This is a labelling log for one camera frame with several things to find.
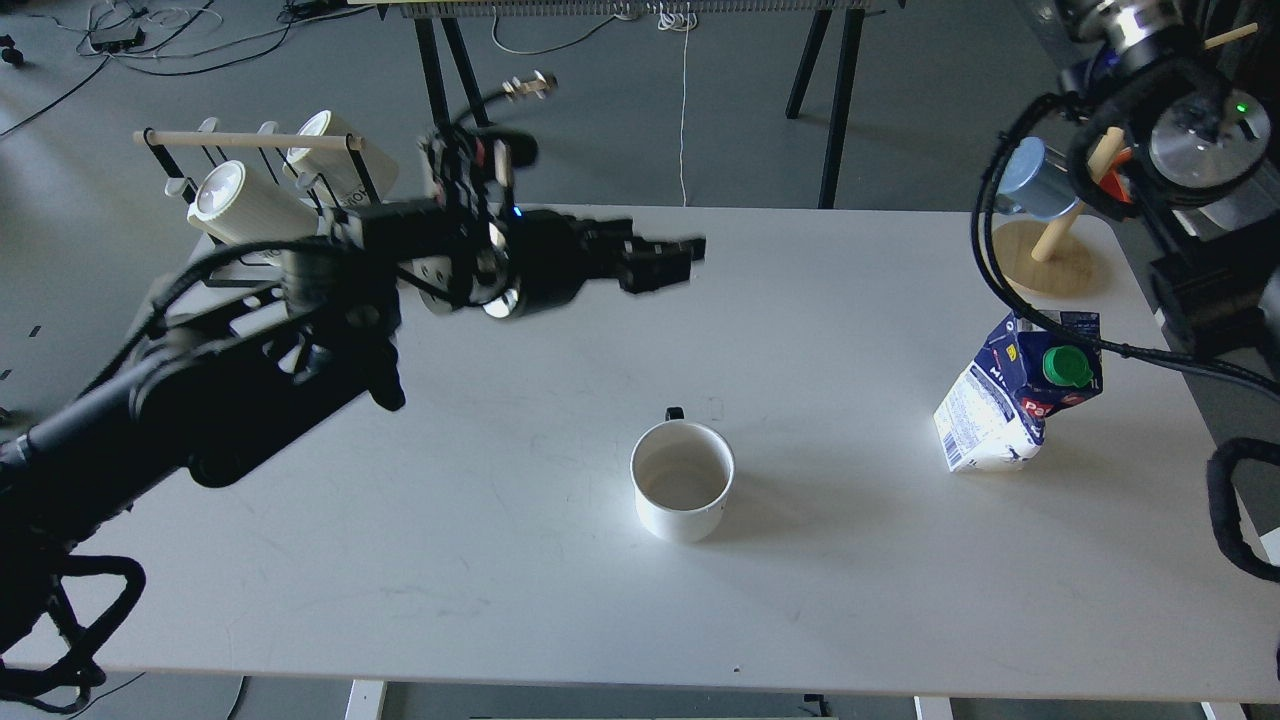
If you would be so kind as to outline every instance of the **white cord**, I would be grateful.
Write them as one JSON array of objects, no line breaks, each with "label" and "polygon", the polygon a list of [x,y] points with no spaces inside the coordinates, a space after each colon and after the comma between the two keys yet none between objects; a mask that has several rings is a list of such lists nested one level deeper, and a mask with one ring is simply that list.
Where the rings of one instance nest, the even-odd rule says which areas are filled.
[{"label": "white cord", "polygon": [[698,13],[658,13],[658,29],[689,32],[698,27]]},{"label": "white cord", "polygon": [[685,108],[689,105],[689,29],[685,33],[685,65],[680,72],[680,206],[689,208],[689,192],[685,190]]}]

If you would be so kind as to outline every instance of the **mug rack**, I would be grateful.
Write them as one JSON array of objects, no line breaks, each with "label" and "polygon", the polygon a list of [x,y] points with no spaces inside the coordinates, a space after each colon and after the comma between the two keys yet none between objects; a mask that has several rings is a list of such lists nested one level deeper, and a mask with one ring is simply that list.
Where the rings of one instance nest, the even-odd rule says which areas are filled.
[{"label": "mug rack", "polygon": [[[323,215],[324,205],[320,202],[320,199],[314,190],[315,186],[317,183],[323,184],[329,190],[330,197],[337,197],[337,195],[334,195],[333,188],[329,187],[329,181],[324,177],[324,173],[312,174],[297,172],[289,161],[288,152],[285,151],[291,147],[305,147],[325,152],[347,152],[356,169],[356,174],[360,177],[361,184],[364,184],[367,191],[369,204],[378,205],[381,202],[378,190],[374,187],[372,177],[369,174],[369,167],[365,164],[362,154],[365,149],[365,138],[362,136],[351,133],[346,136],[280,135],[276,132],[278,127],[278,123],[271,120],[262,123],[257,132],[216,132],[218,118],[207,118],[204,123],[201,123],[200,129],[195,132],[157,131],[155,128],[146,128],[133,133],[133,142],[137,145],[145,145],[151,151],[151,155],[155,156],[156,161],[160,163],[160,168],[164,169],[165,176],[169,177],[165,182],[165,195],[170,197],[182,197],[187,205],[196,201],[196,190],[198,186],[196,181],[184,173],[178,165],[178,161],[169,151],[170,146],[200,147],[211,168],[216,168],[219,161],[225,163],[229,159],[227,156],[227,149],[229,147],[257,150],[262,164],[266,165],[266,170],[271,176],[271,181],[279,186],[283,183],[280,182],[275,168],[271,165],[271,159],[268,156],[268,150],[273,150],[284,167],[288,167],[297,178],[294,188],[307,195],[311,201],[311,206],[315,209],[317,215]],[[205,236],[207,236],[210,242],[215,246],[225,245],[223,240],[212,236],[211,233],[205,233]],[[279,279],[279,268],[265,261],[253,261],[252,258],[253,256],[242,258],[238,264],[214,273],[205,281],[205,284],[209,287],[253,287],[262,282]]]}]

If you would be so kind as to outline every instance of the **metal rod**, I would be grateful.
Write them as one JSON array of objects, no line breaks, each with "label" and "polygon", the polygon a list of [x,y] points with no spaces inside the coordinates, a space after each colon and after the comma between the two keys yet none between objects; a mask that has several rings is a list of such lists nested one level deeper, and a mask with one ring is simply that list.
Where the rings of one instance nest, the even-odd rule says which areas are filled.
[{"label": "metal rod", "polygon": [[458,19],[440,18],[440,27],[444,28],[444,38],[449,42],[453,64],[458,68],[458,79],[462,81],[462,90],[467,94],[471,115],[475,117],[476,124],[480,127],[493,124],[489,122],[489,114],[484,109],[480,87],[476,85],[476,73],[471,68],[471,58],[467,55],[467,45],[462,38],[462,29],[458,28]]},{"label": "metal rod", "polygon": [[790,120],[800,117],[800,104],[804,102],[804,94],[809,90],[809,78],[813,77],[813,65],[818,61],[818,51],[822,50],[822,40],[827,36],[828,23],[831,23],[831,10],[818,10],[813,14],[809,37],[804,41],[804,54],[800,55],[800,67],[796,69],[796,79],[791,83],[791,97],[787,100],[787,119]]},{"label": "metal rod", "polygon": [[173,159],[173,155],[169,154],[169,149],[164,145],[147,145],[147,149],[151,150],[156,161],[160,163],[160,168],[164,169],[164,174],[173,179],[183,181],[182,199],[186,200],[188,205],[195,202],[196,188],[193,187],[191,178],[182,173],[182,168],[178,167],[178,161]]},{"label": "metal rod", "polygon": [[849,101],[854,95],[854,72],[858,69],[858,47],[863,40],[867,10],[845,10],[845,35],[840,40],[840,65],[836,68],[836,97],[831,102],[831,127],[827,131],[827,159],[822,164],[822,191],[818,208],[836,206],[836,182],[840,179],[840,158],[845,154],[845,132],[849,124]]},{"label": "metal rod", "polygon": [[170,132],[147,128],[133,133],[137,145],[220,145],[224,147],[310,147],[312,150],[364,150],[358,135],[260,135],[256,132]]},{"label": "metal rod", "polygon": [[381,200],[378,197],[378,188],[374,187],[374,178],[369,174],[369,167],[365,165],[364,155],[352,150],[351,161],[356,165],[356,174],[360,176],[360,184],[365,186],[365,195],[369,196],[369,204],[380,205]]},{"label": "metal rod", "polygon": [[449,101],[444,95],[444,78],[440,77],[440,54],[435,47],[435,29],[431,20],[413,20],[417,33],[417,51],[422,58],[422,76],[426,79],[426,99],[431,102],[431,119],[435,127],[449,124]]}]

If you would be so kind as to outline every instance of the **white cup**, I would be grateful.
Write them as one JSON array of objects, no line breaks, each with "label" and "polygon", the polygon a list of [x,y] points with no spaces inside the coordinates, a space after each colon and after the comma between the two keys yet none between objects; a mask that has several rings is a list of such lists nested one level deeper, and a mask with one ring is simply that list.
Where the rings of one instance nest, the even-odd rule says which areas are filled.
[{"label": "white cup", "polygon": [[724,516],[733,487],[733,451],[719,433],[685,420],[680,407],[631,451],[640,523],[663,539],[696,542]]},{"label": "white cup", "polygon": [[298,240],[319,228],[315,210],[239,160],[228,160],[205,176],[187,209],[187,222],[229,243]]},{"label": "white cup", "polygon": [[[320,110],[302,123],[298,135],[343,137],[360,133],[333,110]],[[324,181],[316,182],[312,188],[323,202],[342,208],[369,205],[369,192],[365,191],[365,183],[360,182],[360,173],[356,172],[356,164],[349,152],[291,147],[284,156],[288,160],[283,168],[285,177],[297,179],[302,173],[324,176]],[[360,156],[365,160],[365,168],[369,170],[369,178],[374,181],[378,196],[385,197],[387,192],[396,184],[396,178],[399,177],[399,165],[369,138],[365,138],[365,149],[360,151]],[[325,181],[329,183],[328,187],[325,187]],[[329,192],[329,187],[333,188],[333,193]]]}]

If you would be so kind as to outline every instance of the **white table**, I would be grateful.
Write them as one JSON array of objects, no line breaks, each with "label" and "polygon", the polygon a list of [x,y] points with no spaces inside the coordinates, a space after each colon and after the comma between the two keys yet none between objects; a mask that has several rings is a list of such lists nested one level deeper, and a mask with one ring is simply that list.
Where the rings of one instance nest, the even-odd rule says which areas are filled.
[{"label": "white table", "polygon": [[[100,660],[1280,701],[1280,589],[1213,544],[1212,443],[1179,375],[1108,355],[1106,392],[1055,418],[1027,470],[946,471],[931,414],[1005,314],[966,215],[571,211],[704,232],[707,261],[686,287],[594,283],[511,324],[433,316],[406,293],[408,407],[357,401],[227,491],[175,477],[86,543],[150,578]],[[1160,343],[1110,229],[1076,231],[1105,287],[1056,306]],[[696,546],[650,537],[627,477],[631,445],[676,404],[739,459],[724,524]],[[8,660],[59,650],[38,635]]]}]

